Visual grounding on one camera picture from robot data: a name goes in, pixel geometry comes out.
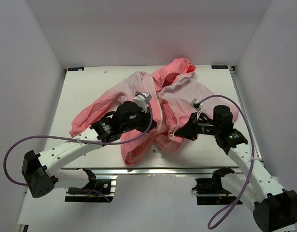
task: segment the zipper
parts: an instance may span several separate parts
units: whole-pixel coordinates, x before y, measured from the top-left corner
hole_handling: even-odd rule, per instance
[[[155,85],[154,85],[154,81],[153,81],[153,75],[151,75],[151,81],[152,81],[152,84],[153,84],[153,88],[154,88],[154,90],[155,90],[155,96],[156,96],[157,103],[158,103],[159,113],[160,113],[160,115],[161,115],[161,121],[160,121],[158,130],[157,130],[157,131],[160,131],[160,128],[162,127],[162,122],[163,122],[163,111],[162,111],[162,108],[161,108],[160,103],[159,103],[159,101],[158,101],[157,92],[156,92]]]
[[[188,79],[186,80],[186,78],[190,78],[190,77],[191,77],[191,75],[190,75],[190,76],[185,76],[185,77],[183,77],[181,80],[179,80],[178,82],[176,82],[174,85],[170,85],[170,86],[166,86],[166,87],[164,87],[164,88],[160,91],[160,93],[159,93],[159,98],[162,99],[162,100],[164,100],[164,101],[166,101],[166,102],[168,103],[169,107],[171,108],[171,104],[170,104],[170,102],[169,102],[167,99],[162,98],[162,97],[161,97],[161,94],[162,94],[166,89],[171,89],[171,90],[173,90],[177,85],[181,85],[181,84],[184,83],[185,81],[189,82],[189,80],[188,80]],[[175,129],[173,130],[173,132],[169,135],[169,139],[170,139],[170,140],[173,139],[174,132],[176,132],[176,131],[178,130],[178,117],[176,116],[176,113],[174,112],[173,109],[172,109],[172,112],[173,112],[173,114],[174,114],[174,117],[177,119],[177,126],[175,127]]]

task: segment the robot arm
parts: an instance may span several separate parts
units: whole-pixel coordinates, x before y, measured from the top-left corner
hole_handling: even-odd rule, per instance
[[[175,136],[196,140],[198,134],[214,135],[217,145],[223,149],[242,170],[248,175],[251,166],[251,149],[246,138],[233,128],[232,113],[229,107],[214,107],[213,120],[201,113],[197,101],[192,102],[198,113],[192,113],[189,121],[175,132]],[[244,185],[232,169],[221,168],[213,173],[212,185],[218,190],[227,190],[238,196]],[[262,163],[254,159],[250,183],[241,199],[253,213],[254,220],[264,232],[271,232],[297,222],[297,194],[294,190],[287,191],[280,185]]]
[[[142,93],[148,100],[149,93]],[[118,140],[123,133],[132,130],[145,132],[150,124],[150,111],[141,95],[134,102],[125,101],[115,112],[109,112],[90,128],[77,136],[77,140],[110,143]],[[149,131],[157,126],[153,120]],[[103,145],[80,142],[65,142],[52,149],[35,154],[29,151],[24,156],[22,174],[34,198],[48,194],[54,188],[83,188],[96,182],[89,169],[64,170],[65,165]]]

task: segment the metal frame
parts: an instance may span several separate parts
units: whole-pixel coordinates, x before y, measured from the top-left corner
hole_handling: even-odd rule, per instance
[[[198,178],[212,178],[212,174],[218,168],[179,168],[179,169],[92,169],[94,174],[96,175],[97,179],[111,179],[111,193],[106,195],[107,197],[114,197],[115,190],[116,190],[116,182],[117,177],[119,175],[175,175],[175,176],[192,176],[195,179]],[[244,176],[240,168],[234,167],[232,168],[236,174],[239,176]],[[87,194],[69,194],[68,189],[66,190],[66,197],[84,197]],[[205,196],[223,196],[223,194],[210,194],[210,195],[201,195],[202,197]]]
[[[241,106],[241,109],[244,113],[244,115],[246,116],[247,118],[247,121],[249,122],[249,125],[251,127],[251,130],[252,130],[252,135],[253,135],[253,138],[254,138],[254,142],[255,142],[255,152],[257,154],[257,156],[262,159],[262,155],[260,153],[260,150],[259,150],[259,146],[258,146],[258,143],[257,143],[257,140],[255,139],[255,133],[254,133],[254,130],[252,128],[252,125],[251,125],[251,121],[250,121],[250,117],[247,115],[246,113],[246,110],[245,110],[245,107],[244,107],[244,103],[242,101],[242,98],[240,96],[240,92],[239,92],[239,89],[238,89],[238,86],[237,86],[237,83],[236,83],[236,72],[233,68],[229,68],[229,71],[230,71],[230,75],[231,75],[231,79],[232,79],[232,82],[234,83],[234,87],[235,87],[235,90],[236,90],[236,93],[237,93],[237,96],[238,96],[238,100],[239,100],[239,103],[240,103],[240,106]]]

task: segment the fabric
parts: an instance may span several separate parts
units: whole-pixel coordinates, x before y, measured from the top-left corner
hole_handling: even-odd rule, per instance
[[[177,150],[183,139],[173,136],[173,133],[188,121],[192,112],[195,112],[191,107],[192,100],[203,99],[213,94],[203,84],[192,79],[195,68],[188,59],[179,58],[153,74],[135,72],[79,113],[72,121],[72,130],[69,133],[72,137],[77,136],[103,117],[115,101],[132,101],[136,91],[145,91],[152,95],[150,103],[157,128],[136,141],[122,144],[123,160],[127,165],[138,164],[152,143],[161,151]],[[212,118],[213,108],[219,104],[229,106],[234,115],[233,121],[237,120],[238,110],[217,98],[205,102],[205,113]],[[121,141],[132,139],[139,134],[141,132],[136,130],[124,133]]]

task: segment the pink jacket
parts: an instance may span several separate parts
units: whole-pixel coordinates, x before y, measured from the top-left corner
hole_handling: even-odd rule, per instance
[[[120,103],[132,101],[136,91],[145,91],[152,95],[150,103],[157,128],[136,141],[121,145],[125,163],[138,164],[152,143],[161,151],[177,150],[183,139],[173,136],[173,133],[188,121],[192,112],[195,112],[190,106],[192,100],[203,99],[213,94],[204,85],[192,79],[194,70],[195,66],[188,59],[179,58],[153,74],[135,72],[82,110],[72,121],[72,130],[69,133],[72,137],[77,136],[103,117],[114,101]],[[205,113],[212,118],[213,108],[219,104],[230,107],[235,122],[238,118],[238,110],[217,98],[205,102]],[[132,139],[140,133],[134,130],[122,134],[121,141]]]

